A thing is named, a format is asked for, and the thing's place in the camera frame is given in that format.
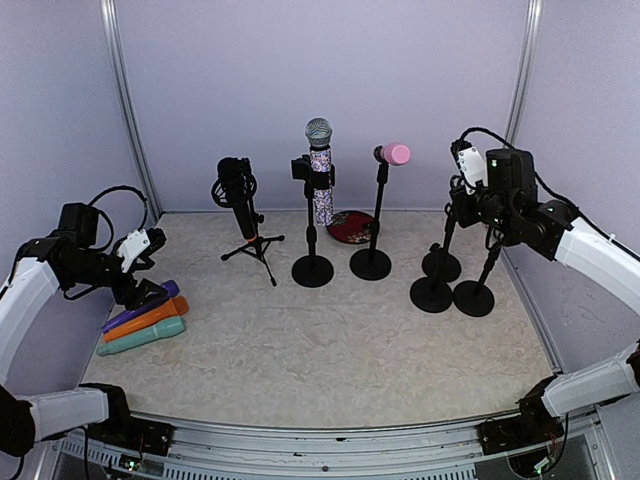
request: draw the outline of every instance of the white wall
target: white wall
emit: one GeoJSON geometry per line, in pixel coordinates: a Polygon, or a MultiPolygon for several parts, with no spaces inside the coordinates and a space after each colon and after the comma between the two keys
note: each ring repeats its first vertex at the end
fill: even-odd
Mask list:
{"type": "Polygon", "coordinates": [[[388,208],[442,208],[449,144],[469,125],[506,126],[527,2],[138,0],[118,17],[133,100],[167,211],[212,210],[216,164],[248,156],[258,207],[304,207],[289,161],[315,116],[334,127],[335,201],[373,207],[376,145],[388,208]]]}
{"type": "MultiPolygon", "coordinates": [[[[47,236],[66,202],[137,185],[98,2],[12,0],[0,12],[0,275],[18,247],[47,236]]],[[[118,233],[141,211],[128,194],[103,207],[118,233]]],[[[35,394],[78,384],[113,298],[50,301],[20,346],[7,388],[35,394]]],[[[0,477],[17,462],[0,454],[0,477]]]]}
{"type": "MultiPolygon", "coordinates": [[[[545,2],[517,146],[592,220],[640,251],[640,3],[545,2]]],[[[640,320],[582,276],[526,247],[511,252],[566,371],[640,338],[640,320]]],[[[640,475],[640,398],[601,409],[621,477],[640,475]]]]}

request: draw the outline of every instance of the microphone grille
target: microphone grille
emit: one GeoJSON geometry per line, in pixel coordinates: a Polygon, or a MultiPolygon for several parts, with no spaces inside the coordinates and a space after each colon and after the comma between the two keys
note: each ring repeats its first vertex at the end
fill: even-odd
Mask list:
{"type": "Polygon", "coordinates": [[[331,125],[324,118],[314,118],[309,120],[304,129],[304,134],[312,147],[323,148],[328,147],[331,141],[333,130],[331,125]]]}

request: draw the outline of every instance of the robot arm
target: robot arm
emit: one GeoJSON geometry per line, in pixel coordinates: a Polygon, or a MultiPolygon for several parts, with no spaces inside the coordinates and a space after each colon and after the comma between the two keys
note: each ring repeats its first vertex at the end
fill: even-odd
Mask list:
{"type": "Polygon", "coordinates": [[[57,230],[20,248],[14,269],[0,290],[0,451],[21,456],[35,442],[81,425],[126,421],[113,418],[128,411],[122,391],[114,387],[18,398],[4,388],[18,346],[59,288],[66,296],[78,283],[89,285],[72,297],[75,299],[99,287],[110,287],[116,303],[129,309],[167,295],[148,280],[138,284],[132,275],[153,265],[149,255],[164,245],[162,231],[136,230],[118,242],[113,253],[106,254],[89,248],[95,243],[97,216],[97,209],[91,206],[65,205],[57,230]]]}
{"type": "MultiPolygon", "coordinates": [[[[510,146],[487,151],[484,160],[464,136],[452,144],[460,172],[450,191],[457,222],[463,228],[484,223],[504,246],[527,244],[548,260],[587,276],[640,315],[637,255],[603,236],[568,199],[538,202],[539,177],[529,152],[510,146]]],[[[508,430],[517,429],[523,441],[544,441],[549,432],[562,433],[557,417],[632,393],[640,393],[640,342],[577,372],[541,381],[519,401],[519,424],[510,421],[508,430]]],[[[509,449],[500,432],[504,428],[498,424],[480,428],[481,438],[488,439],[483,443],[486,453],[509,449]]]]}

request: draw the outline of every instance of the teal tube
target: teal tube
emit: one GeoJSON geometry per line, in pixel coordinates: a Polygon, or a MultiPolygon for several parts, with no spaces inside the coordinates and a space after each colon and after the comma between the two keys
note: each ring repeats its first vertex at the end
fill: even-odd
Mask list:
{"type": "Polygon", "coordinates": [[[184,320],[182,317],[171,317],[156,323],[152,327],[144,328],[138,332],[118,338],[113,342],[105,343],[98,347],[98,355],[113,355],[131,348],[139,347],[145,343],[155,342],[161,338],[169,338],[184,332],[184,320]]]}

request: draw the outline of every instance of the orange microphone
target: orange microphone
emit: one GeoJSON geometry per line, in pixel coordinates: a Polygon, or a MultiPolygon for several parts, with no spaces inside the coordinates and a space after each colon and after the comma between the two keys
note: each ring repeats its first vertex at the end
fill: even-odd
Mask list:
{"type": "Polygon", "coordinates": [[[114,328],[113,330],[104,334],[104,341],[111,342],[118,338],[124,337],[131,333],[142,330],[143,328],[151,327],[156,323],[170,317],[181,317],[189,311],[189,304],[187,299],[182,295],[171,298],[163,303],[158,308],[151,310],[133,320],[128,321],[124,325],[114,328]]]}

